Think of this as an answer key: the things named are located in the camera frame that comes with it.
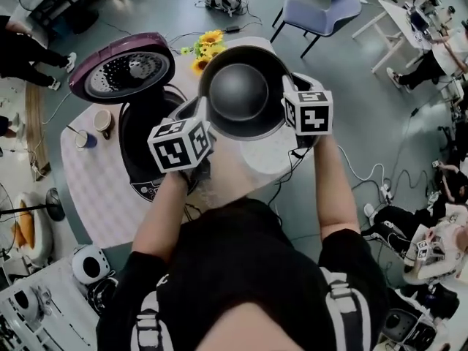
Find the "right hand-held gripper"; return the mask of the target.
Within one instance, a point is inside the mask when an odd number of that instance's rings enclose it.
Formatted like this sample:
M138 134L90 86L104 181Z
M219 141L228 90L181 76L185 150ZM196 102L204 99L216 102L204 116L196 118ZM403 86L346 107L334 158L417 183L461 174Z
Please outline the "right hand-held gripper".
M286 124L294 130L298 148L311 148L333 126L333 97L320 81L299 72L282 76Z

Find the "wooden plank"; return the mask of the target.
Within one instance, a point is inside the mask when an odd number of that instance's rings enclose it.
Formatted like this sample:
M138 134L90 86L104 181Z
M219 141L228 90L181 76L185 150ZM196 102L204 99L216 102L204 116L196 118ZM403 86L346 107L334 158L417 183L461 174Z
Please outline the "wooden plank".
M26 84L25 122L26 143L33 179L40 181L50 172L48 149L44 142L43 92L39 86Z

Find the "yellow sunflower bouquet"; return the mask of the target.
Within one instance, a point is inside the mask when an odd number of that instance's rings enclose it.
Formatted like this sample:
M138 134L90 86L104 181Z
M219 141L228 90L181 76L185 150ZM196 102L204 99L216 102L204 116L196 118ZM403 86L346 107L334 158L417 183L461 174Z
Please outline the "yellow sunflower bouquet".
M191 65L192 71L196 75L201 75L213 58L226 49L227 47L224 45L224 32L217 29L200 35L193 46L183 47L181 55L193 54L195 57Z

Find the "person's torso in black shirt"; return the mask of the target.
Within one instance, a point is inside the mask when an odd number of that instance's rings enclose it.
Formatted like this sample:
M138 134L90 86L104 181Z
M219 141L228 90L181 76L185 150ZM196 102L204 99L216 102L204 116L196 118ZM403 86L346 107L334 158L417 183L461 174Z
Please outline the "person's torso in black shirt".
M98 351L195 351L215 322L243 303L258 305L305 351L337 351L326 271L344 273L366 299L375 345L388 291L361 235L332 233L313 261L258 200L207 211L182 226L168 261L129 255L97 325Z

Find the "person's right forearm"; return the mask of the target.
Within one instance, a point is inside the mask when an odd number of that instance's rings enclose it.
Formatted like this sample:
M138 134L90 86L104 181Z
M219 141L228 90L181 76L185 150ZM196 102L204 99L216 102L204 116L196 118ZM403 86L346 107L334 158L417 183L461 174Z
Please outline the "person's right forearm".
M359 233L355 198L332 135L322 136L315 145L314 170L321 239L340 230Z

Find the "blue-grey plastic chair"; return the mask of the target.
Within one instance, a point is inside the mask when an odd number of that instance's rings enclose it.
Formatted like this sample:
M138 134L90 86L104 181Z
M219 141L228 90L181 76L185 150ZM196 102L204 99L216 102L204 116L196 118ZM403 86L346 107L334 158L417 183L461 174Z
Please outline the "blue-grey plastic chair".
M275 27L280 18L282 22L270 39L270 43L273 43L285 25L302 29L304 36L312 33L315 38L302 52L301 58L303 58L320 38L333 36L357 18L361 11L361 0L330 0L327 9L302 0L285 0L272 26Z

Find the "black pot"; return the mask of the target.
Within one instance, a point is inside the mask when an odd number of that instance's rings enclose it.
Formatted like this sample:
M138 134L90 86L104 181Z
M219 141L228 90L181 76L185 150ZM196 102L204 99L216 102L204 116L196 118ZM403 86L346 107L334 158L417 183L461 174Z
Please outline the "black pot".
M261 140L285 123L283 79L292 74L274 53L251 45L229 48L205 67L198 86L213 128L233 140Z

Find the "white round pod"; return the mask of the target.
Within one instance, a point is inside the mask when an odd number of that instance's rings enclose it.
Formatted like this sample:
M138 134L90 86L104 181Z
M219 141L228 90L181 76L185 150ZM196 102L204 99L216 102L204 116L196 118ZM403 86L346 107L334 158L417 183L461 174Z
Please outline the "white round pod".
M110 264L104 252L93 244L76 250L71 266L74 277L84 285L98 282L110 273Z
M32 287L19 290L13 295L12 300L18 314L20 314L27 323L36 323L39 321L39 300Z

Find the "person's left forearm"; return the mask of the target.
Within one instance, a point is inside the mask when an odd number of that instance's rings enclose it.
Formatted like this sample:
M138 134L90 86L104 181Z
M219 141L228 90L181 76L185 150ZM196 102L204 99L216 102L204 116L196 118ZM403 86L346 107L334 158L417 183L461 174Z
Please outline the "person's left forearm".
M165 175L156 196L137 229L132 251L169 262L184 216L188 185L179 172Z

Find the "blue mug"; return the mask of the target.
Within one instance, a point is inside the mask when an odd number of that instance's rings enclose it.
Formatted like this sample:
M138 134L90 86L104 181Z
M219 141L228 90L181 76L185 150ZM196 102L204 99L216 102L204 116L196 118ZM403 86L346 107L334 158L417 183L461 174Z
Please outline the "blue mug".
M75 135L75 145L81 151L91 149L97 145L97 138L85 130L79 130Z

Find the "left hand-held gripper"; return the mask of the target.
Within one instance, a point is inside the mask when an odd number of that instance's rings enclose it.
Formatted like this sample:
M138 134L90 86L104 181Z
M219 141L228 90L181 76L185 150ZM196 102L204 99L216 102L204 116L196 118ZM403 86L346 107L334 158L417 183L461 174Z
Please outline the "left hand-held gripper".
M161 124L153 127L147 145L152 159L148 179L177 172L187 182L188 193L210 176L209 156L214 152L209 101L195 97L179 105Z

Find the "black fan stand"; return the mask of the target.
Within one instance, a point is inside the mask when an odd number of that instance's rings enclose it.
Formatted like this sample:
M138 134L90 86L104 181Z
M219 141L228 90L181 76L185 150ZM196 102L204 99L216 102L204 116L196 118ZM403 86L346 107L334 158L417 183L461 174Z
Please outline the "black fan stand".
M36 211L45 209L48 213L48 216L54 222L61 222L65 219L64 209L59 198L59 193L57 188L53 187L49 189L45 195L45 204L39 204L34 206L28 206L25 208L13 208L9 210L0 210L0 218L3 215L16 215L23 211Z

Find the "black pedestal fan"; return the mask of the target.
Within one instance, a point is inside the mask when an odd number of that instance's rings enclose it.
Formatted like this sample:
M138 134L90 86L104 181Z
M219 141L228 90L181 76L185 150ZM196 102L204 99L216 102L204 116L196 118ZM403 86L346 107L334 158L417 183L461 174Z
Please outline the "black pedestal fan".
M41 2L42 0L19 0L20 6L26 11L31 11ZM49 21L46 25L32 20L44 29L48 34L52 34L54 28L58 25L61 20L71 29L74 34L81 34L91 25L93 25L98 18L98 13L90 10L86 6L85 0L81 0L78 3L73 4L70 8L66 9L57 18Z

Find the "black round pod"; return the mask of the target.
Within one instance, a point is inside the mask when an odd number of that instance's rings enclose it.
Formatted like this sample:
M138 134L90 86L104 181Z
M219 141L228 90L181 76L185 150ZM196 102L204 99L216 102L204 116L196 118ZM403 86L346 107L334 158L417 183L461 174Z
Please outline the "black round pod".
M101 317L105 308L113 297L118 285L118 280L114 277L104 279L91 284L86 293L86 300L90 307Z

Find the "white trestle table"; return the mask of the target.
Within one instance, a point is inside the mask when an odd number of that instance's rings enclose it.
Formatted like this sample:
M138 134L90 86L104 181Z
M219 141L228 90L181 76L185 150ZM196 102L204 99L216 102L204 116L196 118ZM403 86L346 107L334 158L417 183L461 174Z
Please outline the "white trestle table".
M379 70L406 44L411 45L418 52L417 56L412 58L405 65L405 68L409 69L412 65L421 60L424 53L431 50L431 43L425 39L425 37L419 31L412 29L409 15L406 9L384 0L379 0L379 4L383 8L383 11L372 18L369 22L361 26L355 33L352 34L351 37L355 39L366 30L373 29L384 42L387 52L371 68L372 74ZM398 31L395 34L386 34L379 26L379 22L386 17L389 17L397 26Z

